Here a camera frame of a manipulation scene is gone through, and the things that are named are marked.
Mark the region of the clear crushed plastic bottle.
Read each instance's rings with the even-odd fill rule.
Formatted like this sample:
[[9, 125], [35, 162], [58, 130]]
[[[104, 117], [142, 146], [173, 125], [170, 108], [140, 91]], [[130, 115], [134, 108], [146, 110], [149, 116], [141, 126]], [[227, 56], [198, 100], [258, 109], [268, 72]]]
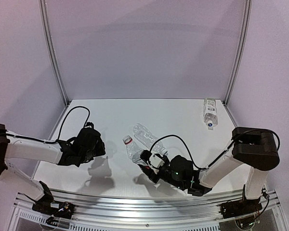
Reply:
[[[148, 149], [150, 149], [152, 145], [158, 140], [156, 136], [154, 136], [145, 126], [140, 123], [137, 123], [132, 130], [134, 137]], [[168, 150], [165, 148], [161, 141], [154, 145], [152, 151], [159, 153], [161, 156], [168, 155]]]

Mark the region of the red label plastic bottle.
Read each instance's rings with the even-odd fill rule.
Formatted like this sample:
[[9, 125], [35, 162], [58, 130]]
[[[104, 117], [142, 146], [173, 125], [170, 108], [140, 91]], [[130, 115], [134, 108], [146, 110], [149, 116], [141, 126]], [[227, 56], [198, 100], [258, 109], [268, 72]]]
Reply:
[[144, 166], [146, 168], [150, 168], [149, 165], [141, 159], [140, 155], [143, 151], [138, 144], [132, 139], [131, 136], [127, 135], [123, 139], [123, 143], [126, 146], [127, 156], [128, 158], [137, 165]]

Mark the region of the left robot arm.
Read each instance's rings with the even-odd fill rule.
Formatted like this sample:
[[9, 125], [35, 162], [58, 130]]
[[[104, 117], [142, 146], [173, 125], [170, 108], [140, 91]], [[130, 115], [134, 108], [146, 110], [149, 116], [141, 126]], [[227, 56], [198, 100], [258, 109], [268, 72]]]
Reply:
[[58, 166], [77, 166], [105, 155], [101, 134], [88, 122], [75, 137], [66, 141], [40, 140], [8, 131], [0, 124], [0, 181], [13, 185], [36, 205], [52, 205], [48, 186], [18, 170], [10, 159], [32, 159]]

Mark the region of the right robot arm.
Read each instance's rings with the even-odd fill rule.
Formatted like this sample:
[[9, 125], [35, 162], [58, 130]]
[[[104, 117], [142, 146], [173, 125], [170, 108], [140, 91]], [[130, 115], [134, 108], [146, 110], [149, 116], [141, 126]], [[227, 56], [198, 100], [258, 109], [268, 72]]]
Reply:
[[154, 183], [163, 180], [188, 194], [203, 196], [233, 170], [246, 164], [250, 172], [243, 197], [256, 200], [261, 196], [268, 172], [280, 162], [279, 147], [278, 135], [269, 129], [236, 127], [230, 143], [205, 168], [194, 166], [192, 160], [180, 155], [169, 160], [151, 150], [141, 152], [143, 164], [138, 166]]

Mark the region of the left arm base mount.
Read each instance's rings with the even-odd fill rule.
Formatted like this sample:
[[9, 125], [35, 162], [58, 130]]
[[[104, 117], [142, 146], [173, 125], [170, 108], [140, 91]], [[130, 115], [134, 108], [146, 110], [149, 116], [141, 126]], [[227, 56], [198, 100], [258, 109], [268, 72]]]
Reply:
[[39, 183], [43, 189], [43, 196], [39, 200], [33, 200], [32, 210], [49, 215], [45, 221], [48, 225], [56, 226], [61, 218], [71, 220], [75, 211], [75, 205], [70, 202], [54, 200], [48, 186], [42, 181], [39, 181]]

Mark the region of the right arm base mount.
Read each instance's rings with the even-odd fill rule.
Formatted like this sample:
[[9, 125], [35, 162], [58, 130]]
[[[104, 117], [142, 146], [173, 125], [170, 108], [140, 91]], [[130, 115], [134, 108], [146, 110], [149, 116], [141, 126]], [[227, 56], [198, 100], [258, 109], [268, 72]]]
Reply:
[[220, 205], [220, 212], [223, 218], [233, 218], [257, 212], [258, 215], [255, 217], [255, 219], [257, 219], [266, 210], [270, 201], [270, 196], [265, 190], [262, 189], [261, 195], [267, 200], [267, 204], [264, 208], [260, 202], [260, 197], [252, 200], [246, 198], [244, 185], [242, 198], [240, 200], [227, 201]]

